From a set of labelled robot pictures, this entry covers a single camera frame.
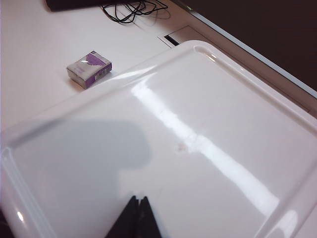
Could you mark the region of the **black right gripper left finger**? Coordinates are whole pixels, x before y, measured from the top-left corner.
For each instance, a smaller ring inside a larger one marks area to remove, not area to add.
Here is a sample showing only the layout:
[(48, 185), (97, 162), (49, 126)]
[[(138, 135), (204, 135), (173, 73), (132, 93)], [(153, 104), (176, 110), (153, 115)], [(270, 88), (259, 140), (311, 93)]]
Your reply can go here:
[(133, 238), (136, 233), (139, 200), (133, 195), (110, 228), (106, 238)]

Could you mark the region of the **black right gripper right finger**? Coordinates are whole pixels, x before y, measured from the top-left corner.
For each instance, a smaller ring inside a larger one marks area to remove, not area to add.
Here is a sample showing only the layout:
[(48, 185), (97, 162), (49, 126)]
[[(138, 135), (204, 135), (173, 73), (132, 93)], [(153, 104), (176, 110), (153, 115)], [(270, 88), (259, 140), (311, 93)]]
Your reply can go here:
[(136, 238), (161, 238), (161, 233), (153, 214), (150, 202), (145, 196), (141, 199), (136, 217)]

